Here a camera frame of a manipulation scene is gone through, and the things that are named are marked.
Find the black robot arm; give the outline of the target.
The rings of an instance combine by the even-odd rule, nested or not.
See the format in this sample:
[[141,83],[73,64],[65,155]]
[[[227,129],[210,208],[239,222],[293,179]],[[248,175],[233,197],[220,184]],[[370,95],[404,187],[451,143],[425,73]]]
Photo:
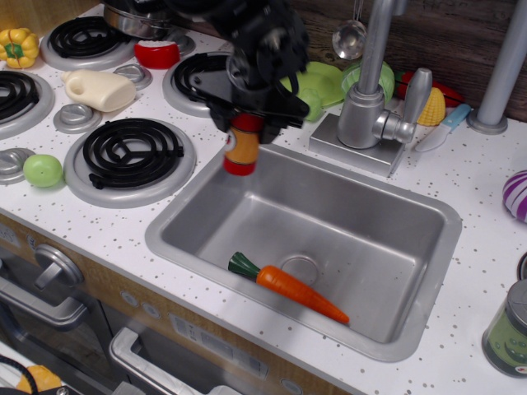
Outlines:
[[299,99],[297,75],[309,62],[309,36],[288,1],[169,1],[185,17],[201,17],[234,48],[223,70],[194,73],[189,84],[204,98],[217,128],[225,132],[237,115],[260,117],[262,144],[309,113]]

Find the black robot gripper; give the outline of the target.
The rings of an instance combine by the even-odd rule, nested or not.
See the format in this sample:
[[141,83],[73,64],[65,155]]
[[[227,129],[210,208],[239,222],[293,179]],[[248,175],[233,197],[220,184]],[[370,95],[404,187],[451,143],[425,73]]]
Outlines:
[[263,118],[259,143],[270,144],[286,127],[300,127],[309,108],[299,101],[297,112],[288,115],[276,108],[279,96],[289,94],[280,80],[291,80],[292,99],[297,100],[296,74],[309,62],[309,36],[302,24],[248,24],[214,29],[230,41],[234,52],[226,69],[198,72],[190,76],[192,88],[206,96],[210,117],[218,130],[227,132],[235,114]]

